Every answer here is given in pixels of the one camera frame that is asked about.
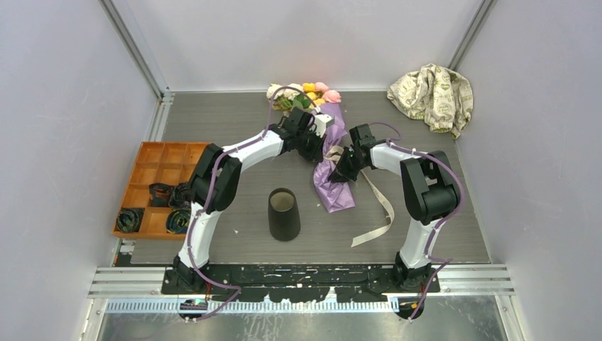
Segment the cream ribbon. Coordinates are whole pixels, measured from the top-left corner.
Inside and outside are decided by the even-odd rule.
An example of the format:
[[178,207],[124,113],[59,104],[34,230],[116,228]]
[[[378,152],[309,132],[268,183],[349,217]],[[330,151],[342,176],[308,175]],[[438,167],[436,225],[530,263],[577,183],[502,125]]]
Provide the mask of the cream ribbon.
[[389,199],[377,188],[369,178],[368,172],[361,170],[359,182],[349,187],[358,190],[355,196],[355,218],[362,216],[361,227],[354,227],[355,235],[351,238],[351,248],[381,238],[388,232],[395,221],[395,209]]

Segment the purple flower bouquet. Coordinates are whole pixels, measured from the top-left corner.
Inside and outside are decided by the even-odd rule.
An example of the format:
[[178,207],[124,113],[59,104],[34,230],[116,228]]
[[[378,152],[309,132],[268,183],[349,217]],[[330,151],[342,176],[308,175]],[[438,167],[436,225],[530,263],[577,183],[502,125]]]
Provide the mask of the purple flower bouquet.
[[266,90],[266,97],[273,109],[288,115],[292,109],[309,110],[312,114],[327,115],[332,118],[325,129],[322,146],[322,161],[314,168],[314,188],[328,213],[355,207],[351,189],[346,183],[333,183],[328,177],[335,169],[342,154],[340,146],[347,135],[345,121],[340,107],[341,94],[323,82],[290,83],[287,86],[272,83]]

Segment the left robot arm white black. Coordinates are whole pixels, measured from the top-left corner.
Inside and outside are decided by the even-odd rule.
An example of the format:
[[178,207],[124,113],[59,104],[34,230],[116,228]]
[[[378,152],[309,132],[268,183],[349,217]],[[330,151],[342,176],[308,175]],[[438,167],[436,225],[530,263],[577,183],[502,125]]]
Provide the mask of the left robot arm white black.
[[173,262],[179,285],[190,293],[199,293],[206,286],[207,274],[202,268],[209,261],[217,222],[236,197],[241,174],[261,161],[293,150],[308,161],[322,161],[327,129],[333,123],[330,114],[294,109],[254,137],[232,146],[210,144],[205,148],[188,181],[190,222]]

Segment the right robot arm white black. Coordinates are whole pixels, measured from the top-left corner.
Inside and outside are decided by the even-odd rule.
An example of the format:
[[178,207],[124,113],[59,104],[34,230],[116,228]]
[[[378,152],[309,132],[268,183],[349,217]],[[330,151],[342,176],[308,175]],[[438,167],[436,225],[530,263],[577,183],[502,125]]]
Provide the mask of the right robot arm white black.
[[463,205],[464,189],[442,151],[424,153],[378,140],[367,124],[349,133],[351,146],[343,149],[328,179],[333,183],[355,181],[364,168],[400,176],[411,220],[391,276],[401,291],[413,291],[431,280],[432,246],[442,225]]

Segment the dark cylindrical vase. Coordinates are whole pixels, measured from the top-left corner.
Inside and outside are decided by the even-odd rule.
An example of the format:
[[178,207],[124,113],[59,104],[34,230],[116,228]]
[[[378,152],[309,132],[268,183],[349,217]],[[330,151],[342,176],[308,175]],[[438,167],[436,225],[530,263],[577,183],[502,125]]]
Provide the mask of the dark cylindrical vase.
[[276,188],[268,197],[268,226],[273,238],[289,242],[300,233],[300,213],[294,193]]

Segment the patterned cream cloth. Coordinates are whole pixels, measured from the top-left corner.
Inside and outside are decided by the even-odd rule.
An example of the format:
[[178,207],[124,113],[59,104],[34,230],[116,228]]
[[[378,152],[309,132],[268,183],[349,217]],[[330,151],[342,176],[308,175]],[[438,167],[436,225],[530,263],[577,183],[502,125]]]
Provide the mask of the patterned cream cloth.
[[474,110],[469,80],[432,63],[396,80],[386,97],[409,119],[423,121],[431,132],[450,133],[453,139],[461,136]]

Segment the rolled dark fabric upper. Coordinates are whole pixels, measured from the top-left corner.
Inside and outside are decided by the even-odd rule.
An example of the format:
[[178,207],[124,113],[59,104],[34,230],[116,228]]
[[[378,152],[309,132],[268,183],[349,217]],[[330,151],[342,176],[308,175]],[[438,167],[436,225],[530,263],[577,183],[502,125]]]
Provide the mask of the rolled dark fabric upper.
[[172,209],[182,209],[190,206],[191,192],[188,182],[182,182],[173,188],[168,206]]

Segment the rolled dark fabric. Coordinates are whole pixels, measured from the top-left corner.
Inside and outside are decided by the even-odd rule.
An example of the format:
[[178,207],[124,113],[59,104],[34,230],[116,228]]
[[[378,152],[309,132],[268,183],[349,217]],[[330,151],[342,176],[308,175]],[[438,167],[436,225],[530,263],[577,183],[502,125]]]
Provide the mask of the rolled dark fabric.
[[190,223],[191,211],[187,208],[172,210],[165,221],[165,228],[170,234],[186,234]]
[[191,192],[188,182],[182,182],[173,188],[168,206],[172,209],[182,209],[190,206]]
[[148,186],[150,207],[169,207],[168,201],[174,186],[165,183],[152,183]]
[[116,217],[116,229],[123,233],[139,232],[144,210],[141,207],[122,207]]

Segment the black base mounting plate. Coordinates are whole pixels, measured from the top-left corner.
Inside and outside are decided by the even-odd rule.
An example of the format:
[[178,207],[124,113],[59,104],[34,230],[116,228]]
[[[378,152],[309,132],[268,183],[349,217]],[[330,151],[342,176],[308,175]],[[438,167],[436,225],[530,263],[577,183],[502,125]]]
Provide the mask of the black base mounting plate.
[[240,302],[322,302],[334,292],[338,303],[384,302],[390,294],[416,294],[440,290],[431,273],[402,278],[397,264],[210,264],[191,284],[177,275],[175,267],[165,270],[161,293],[208,295],[224,301],[241,288]]

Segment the rolled dark fabric lower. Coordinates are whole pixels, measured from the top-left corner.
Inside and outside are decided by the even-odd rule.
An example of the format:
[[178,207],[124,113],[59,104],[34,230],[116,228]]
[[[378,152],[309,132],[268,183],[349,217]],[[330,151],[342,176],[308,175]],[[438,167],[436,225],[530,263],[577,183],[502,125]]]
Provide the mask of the rolled dark fabric lower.
[[165,228],[170,234],[186,234],[190,223],[191,211],[187,208],[172,210],[165,221]]

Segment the rolled dark fabric middle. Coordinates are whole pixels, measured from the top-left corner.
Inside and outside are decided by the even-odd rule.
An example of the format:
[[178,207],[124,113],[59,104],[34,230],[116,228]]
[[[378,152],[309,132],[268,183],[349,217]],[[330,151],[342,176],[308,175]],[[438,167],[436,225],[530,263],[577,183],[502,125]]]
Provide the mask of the rolled dark fabric middle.
[[168,201],[174,186],[165,183],[152,183],[148,186],[150,207],[169,207]]

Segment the rolled dark fabric left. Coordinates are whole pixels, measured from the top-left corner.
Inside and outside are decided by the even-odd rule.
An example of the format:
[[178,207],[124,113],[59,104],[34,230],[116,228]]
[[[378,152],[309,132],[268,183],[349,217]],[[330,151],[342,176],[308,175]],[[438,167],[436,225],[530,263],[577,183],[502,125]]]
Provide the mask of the rolled dark fabric left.
[[139,232],[144,210],[141,207],[122,207],[116,217],[116,229],[123,233]]

